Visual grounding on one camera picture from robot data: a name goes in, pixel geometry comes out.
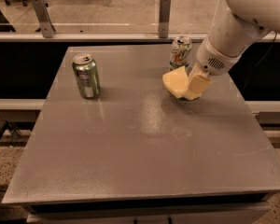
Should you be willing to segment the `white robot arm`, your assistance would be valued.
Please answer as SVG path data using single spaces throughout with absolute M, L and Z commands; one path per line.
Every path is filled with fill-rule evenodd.
M 212 76 L 227 73 L 253 43 L 271 31 L 280 34 L 280 0 L 219 0 L 182 96 L 199 98 L 211 85 Z

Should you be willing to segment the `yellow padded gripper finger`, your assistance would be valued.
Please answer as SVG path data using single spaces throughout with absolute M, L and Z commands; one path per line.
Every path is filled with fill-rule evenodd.
M 204 92 L 212 84 L 211 80 L 199 74 L 193 75 L 189 79 L 188 90 L 195 93 Z
M 196 100 L 198 98 L 201 97 L 201 95 L 199 93 L 196 93 L 194 91 L 191 91 L 191 90 L 185 90 L 182 94 L 182 97 L 187 99 L 187 100 Z

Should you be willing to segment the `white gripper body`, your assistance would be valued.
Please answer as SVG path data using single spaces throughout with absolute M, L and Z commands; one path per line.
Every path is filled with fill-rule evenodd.
M 227 73 L 240 59 L 240 56 L 229 57 L 217 51 L 207 37 L 199 46 L 197 63 L 201 70 L 210 76 L 221 76 Z

